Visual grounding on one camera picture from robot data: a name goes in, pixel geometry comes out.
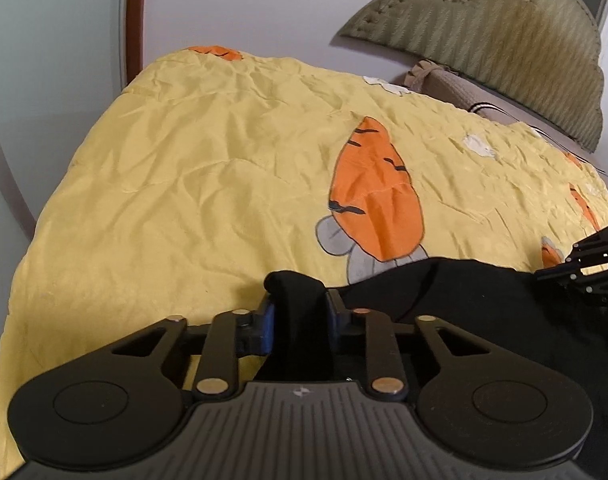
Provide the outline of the black cloth garment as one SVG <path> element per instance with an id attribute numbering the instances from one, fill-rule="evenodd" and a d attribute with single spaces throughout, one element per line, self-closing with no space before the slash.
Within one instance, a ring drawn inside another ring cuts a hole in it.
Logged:
<path id="1" fill-rule="evenodd" d="M 275 342 L 260 382 L 329 382 L 339 376 L 329 343 L 327 288 L 294 271 L 264 286 L 275 311 Z M 562 289 L 534 275 L 476 260 L 430 258 L 343 286 L 349 309 L 368 308 L 395 323 L 435 315 L 578 382 L 594 423 L 579 466 L 608 479 L 608 300 Z"/>

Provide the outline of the olive green padded headboard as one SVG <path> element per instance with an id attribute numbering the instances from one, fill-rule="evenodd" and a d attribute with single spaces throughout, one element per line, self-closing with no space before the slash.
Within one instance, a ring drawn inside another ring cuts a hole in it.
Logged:
<path id="1" fill-rule="evenodd" d="M 589 152 L 601 140 L 601 34 L 582 0 L 372 0 L 339 34 L 446 65 Z"/>

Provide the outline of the yellow carrot print quilt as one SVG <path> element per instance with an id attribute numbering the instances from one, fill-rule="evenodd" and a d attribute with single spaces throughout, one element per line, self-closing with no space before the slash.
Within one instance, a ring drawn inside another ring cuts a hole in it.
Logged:
<path id="1" fill-rule="evenodd" d="M 346 285 L 427 257 L 532 271 L 608 226 L 596 168 L 532 127 L 396 84 L 221 47 L 149 65 L 40 214 L 0 338 L 7 424 L 34 376 L 180 314 L 250 308 L 265 276 Z"/>

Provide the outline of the beige striped pillow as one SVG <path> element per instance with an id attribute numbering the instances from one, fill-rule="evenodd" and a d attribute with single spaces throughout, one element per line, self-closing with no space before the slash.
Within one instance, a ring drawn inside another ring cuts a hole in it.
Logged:
<path id="1" fill-rule="evenodd" d="M 588 162 L 602 178 L 606 171 L 596 158 L 563 130 L 554 126 L 527 107 L 514 102 L 496 91 L 486 89 L 475 82 L 461 77 L 437 65 L 432 61 L 422 60 L 413 65 L 405 76 L 404 85 L 411 91 L 431 96 L 433 99 L 453 104 L 502 125 L 524 122 L 535 133 L 542 136 L 561 151 L 572 153 L 581 162 Z"/>

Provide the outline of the frosted glass sliding door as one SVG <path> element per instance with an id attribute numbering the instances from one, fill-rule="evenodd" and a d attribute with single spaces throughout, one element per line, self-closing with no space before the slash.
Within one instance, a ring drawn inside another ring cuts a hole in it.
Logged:
<path id="1" fill-rule="evenodd" d="M 126 84 L 126 0 L 0 0 L 0 192 L 26 236 Z"/>

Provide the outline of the brown wooden door frame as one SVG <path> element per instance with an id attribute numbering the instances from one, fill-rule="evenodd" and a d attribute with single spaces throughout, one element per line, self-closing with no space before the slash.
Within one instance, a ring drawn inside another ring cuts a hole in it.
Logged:
<path id="1" fill-rule="evenodd" d="M 126 84 L 144 68 L 144 0 L 126 0 L 125 68 Z"/>

